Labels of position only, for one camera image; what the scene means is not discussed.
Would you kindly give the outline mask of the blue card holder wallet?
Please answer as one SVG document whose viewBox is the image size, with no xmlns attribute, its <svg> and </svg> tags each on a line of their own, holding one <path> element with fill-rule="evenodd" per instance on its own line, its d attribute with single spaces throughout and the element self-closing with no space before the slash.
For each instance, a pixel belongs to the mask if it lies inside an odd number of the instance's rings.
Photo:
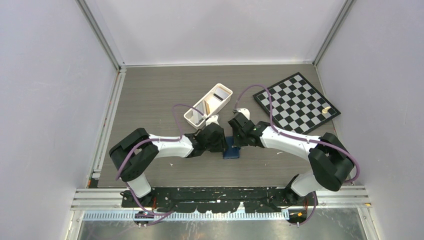
<svg viewBox="0 0 424 240">
<path fill-rule="evenodd" d="M 234 145 L 233 136 L 225 137 L 228 149 L 222 154 L 224 160 L 230 159 L 239 159 L 240 158 L 240 148 Z"/>
</svg>

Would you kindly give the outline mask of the white plastic tray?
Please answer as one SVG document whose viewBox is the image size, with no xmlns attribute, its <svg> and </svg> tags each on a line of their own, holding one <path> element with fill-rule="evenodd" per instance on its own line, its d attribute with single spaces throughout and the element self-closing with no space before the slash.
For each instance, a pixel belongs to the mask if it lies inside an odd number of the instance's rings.
<svg viewBox="0 0 424 240">
<path fill-rule="evenodd" d="M 214 91 L 215 91 L 215 89 L 216 88 L 218 88 L 218 87 L 221 87 L 221 88 L 223 88 L 223 89 L 225 89 L 225 90 L 227 90 L 228 92 L 230 92 L 231 93 L 231 95 L 227 98 L 227 99 L 225 99 L 224 101 L 220 101 L 220 100 L 218 100 L 217 98 L 215 98 L 214 96 L 213 96 L 213 94 L 214 94 Z M 226 87 L 226 86 L 224 86 L 223 84 L 221 84 L 221 83 L 217 83 L 211 90 L 209 90 L 197 103 L 199 103 L 199 102 L 201 102 L 201 101 L 205 101 L 206 102 L 206 106 L 207 106 L 207 110 L 208 110 L 208 114 L 207 114 L 207 116 L 209 117 L 209 116 L 211 116 L 211 115 L 217 115 L 218 114 L 218 112 L 231 100 L 231 97 L 232 97 L 232 95 L 233 95 L 233 91 L 231 90 L 231 89 L 229 89 L 228 87 Z M 201 129 L 202 127 L 201 127 L 201 124 L 202 124 L 202 121 L 200 121 L 200 122 L 198 122 L 198 123 L 196 123 L 196 122 L 194 122 L 194 120 L 193 120 L 193 111 L 194 111 L 194 109 L 192 109 L 192 108 L 190 108 L 189 110 L 187 110 L 185 113 L 184 113 L 184 115 L 183 115 L 183 117 L 184 117 L 184 119 L 192 126 L 192 127 L 194 127 L 195 129 Z"/>
</svg>

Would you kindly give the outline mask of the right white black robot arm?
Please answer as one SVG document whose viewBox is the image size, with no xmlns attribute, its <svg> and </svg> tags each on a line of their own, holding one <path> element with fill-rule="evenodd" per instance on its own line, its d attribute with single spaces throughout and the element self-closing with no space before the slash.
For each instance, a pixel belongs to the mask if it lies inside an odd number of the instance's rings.
<svg viewBox="0 0 424 240">
<path fill-rule="evenodd" d="M 264 121 L 255 124 L 241 112 L 228 124 L 237 147 L 281 150 L 309 162 L 311 170 L 295 175 L 282 191 L 283 198 L 291 205 L 299 205 L 306 195 L 320 189 L 339 191 L 354 168 L 347 150 L 332 133 L 322 137 L 302 135 Z"/>
</svg>

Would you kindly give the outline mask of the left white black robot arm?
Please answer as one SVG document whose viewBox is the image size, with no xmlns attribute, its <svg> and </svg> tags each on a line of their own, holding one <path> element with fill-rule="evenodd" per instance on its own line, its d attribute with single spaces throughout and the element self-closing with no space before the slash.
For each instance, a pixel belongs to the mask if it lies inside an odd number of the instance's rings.
<svg viewBox="0 0 424 240">
<path fill-rule="evenodd" d="M 158 136 L 137 128 L 109 150 L 109 157 L 117 169 L 116 179 L 129 186 L 136 203 L 148 207 L 154 197 L 145 170 L 153 160 L 195 158 L 204 152 L 224 153 L 228 148 L 224 129 L 217 123 L 182 136 Z"/>
</svg>

